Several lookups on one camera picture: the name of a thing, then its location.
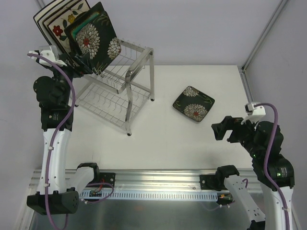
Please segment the black dahlia square plate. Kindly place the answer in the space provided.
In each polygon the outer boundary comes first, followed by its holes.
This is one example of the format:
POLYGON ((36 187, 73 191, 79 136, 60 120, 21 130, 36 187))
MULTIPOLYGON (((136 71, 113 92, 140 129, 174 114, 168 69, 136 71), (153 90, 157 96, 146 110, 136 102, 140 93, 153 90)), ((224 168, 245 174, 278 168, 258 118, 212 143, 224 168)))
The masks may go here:
POLYGON ((94 73, 101 73, 121 53, 121 45, 101 2, 80 16, 72 38, 94 73))
POLYGON ((204 94, 192 86, 188 86, 176 98, 172 106, 195 122, 201 122, 209 113, 215 99, 204 94))

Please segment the cream floral square plate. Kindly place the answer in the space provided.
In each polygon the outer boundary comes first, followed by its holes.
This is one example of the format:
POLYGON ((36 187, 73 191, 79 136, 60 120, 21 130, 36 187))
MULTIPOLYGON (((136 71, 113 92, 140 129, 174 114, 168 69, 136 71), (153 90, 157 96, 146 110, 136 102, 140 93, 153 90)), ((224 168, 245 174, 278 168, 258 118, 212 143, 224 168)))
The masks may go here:
POLYGON ((63 52, 71 52, 69 39, 64 29, 72 24, 78 16, 89 9, 90 6, 86 0, 70 0, 63 3, 55 14, 48 19, 47 27, 63 52))
POLYGON ((69 0, 53 0, 44 9, 42 9, 41 12, 43 13, 43 17, 40 19, 40 21, 37 21, 40 25, 41 31, 45 39, 47 40, 48 44, 56 45, 62 53, 66 53, 66 52, 63 52, 59 44, 57 44, 57 42, 55 41, 55 38, 52 36, 50 30, 47 27, 47 22, 48 22, 48 19, 50 19, 51 16, 55 14, 58 8, 63 3, 66 3, 68 1, 69 0))

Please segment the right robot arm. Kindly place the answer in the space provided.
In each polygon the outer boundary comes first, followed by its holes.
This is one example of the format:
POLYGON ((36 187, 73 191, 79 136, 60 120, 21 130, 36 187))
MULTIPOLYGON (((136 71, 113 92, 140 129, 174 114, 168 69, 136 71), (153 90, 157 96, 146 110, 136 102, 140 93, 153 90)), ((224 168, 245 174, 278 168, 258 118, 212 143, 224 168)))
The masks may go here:
POLYGON ((278 125, 278 115, 274 115, 274 122, 254 122, 251 117, 226 116, 222 122, 212 124, 212 129, 216 140, 222 140, 226 131, 231 130, 227 141, 240 143, 250 154, 258 180, 281 199, 281 215, 285 229, 289 230, 291 208, 285 190, 293 189, 295 177, 292 164, 280 154, 283 135, 278 125))

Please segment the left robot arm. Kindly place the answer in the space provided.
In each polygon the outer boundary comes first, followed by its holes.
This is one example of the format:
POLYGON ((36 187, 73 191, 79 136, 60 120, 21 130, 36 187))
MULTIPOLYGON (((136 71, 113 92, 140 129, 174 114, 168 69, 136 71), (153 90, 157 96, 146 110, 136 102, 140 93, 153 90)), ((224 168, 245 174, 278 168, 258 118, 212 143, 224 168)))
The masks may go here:
POLYGON ((66 180, 67 148, 76 102, 72 81, 86 72, 38 51, 31 51, 28 56, 52 71, 53 77, 41 76, 33 85, 41 110, 44 153, 37 191, 27 197, 26 204, 40 215, 74 214, 80 193, 87 185, 97 186, 101 180, 96 163, 81 163, 75 175, 66 180))

